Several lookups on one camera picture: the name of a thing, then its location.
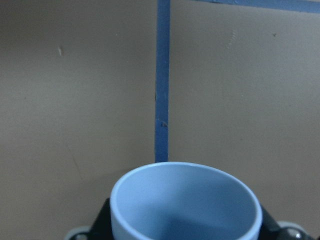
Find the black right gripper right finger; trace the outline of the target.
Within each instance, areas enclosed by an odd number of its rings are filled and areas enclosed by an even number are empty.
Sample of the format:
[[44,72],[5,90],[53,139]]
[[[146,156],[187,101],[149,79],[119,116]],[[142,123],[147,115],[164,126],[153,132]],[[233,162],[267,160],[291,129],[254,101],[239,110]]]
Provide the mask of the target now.
[[276,221],[261,205],[262,225],[259,230],[259,240],[312,240],[306,230],[297,223]]

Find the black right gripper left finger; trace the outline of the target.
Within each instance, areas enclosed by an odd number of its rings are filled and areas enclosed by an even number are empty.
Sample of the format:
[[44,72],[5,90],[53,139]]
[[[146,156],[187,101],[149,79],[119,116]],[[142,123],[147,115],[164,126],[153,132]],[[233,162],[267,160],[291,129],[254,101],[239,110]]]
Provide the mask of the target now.
[[113,240],[110,199],[107,198],[88,234],[89,240]]

